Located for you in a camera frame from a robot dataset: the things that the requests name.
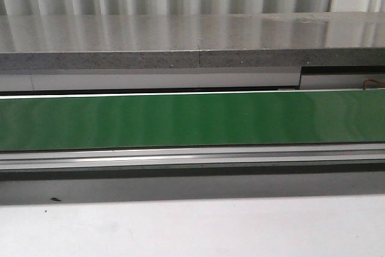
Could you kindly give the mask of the green conveyor belt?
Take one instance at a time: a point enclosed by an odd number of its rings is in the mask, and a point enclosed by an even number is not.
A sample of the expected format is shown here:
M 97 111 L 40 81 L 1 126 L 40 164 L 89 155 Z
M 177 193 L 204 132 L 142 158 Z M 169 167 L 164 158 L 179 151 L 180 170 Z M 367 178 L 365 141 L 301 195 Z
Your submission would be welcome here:
M 384 141 L 384 91 L 1 99 L 1 150 Z

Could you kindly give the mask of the grey stone countertop ledge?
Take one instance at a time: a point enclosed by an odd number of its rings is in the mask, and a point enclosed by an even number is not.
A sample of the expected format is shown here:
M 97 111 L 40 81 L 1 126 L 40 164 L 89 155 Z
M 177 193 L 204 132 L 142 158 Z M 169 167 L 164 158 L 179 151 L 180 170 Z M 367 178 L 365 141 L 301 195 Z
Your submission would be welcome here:
M 383 13 L 1 17 L 3 72 L 383 65 Z

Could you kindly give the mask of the aluminium conveyor frame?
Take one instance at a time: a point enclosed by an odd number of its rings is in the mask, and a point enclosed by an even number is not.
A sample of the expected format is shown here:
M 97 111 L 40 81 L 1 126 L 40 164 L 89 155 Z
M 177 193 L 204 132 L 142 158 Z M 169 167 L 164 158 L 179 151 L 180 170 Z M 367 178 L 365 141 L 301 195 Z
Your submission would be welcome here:
M 384 143 L 201 146 L 3 152 L 1 171 L 89 169 L 134 166 L 349 164 L 384 161 Z

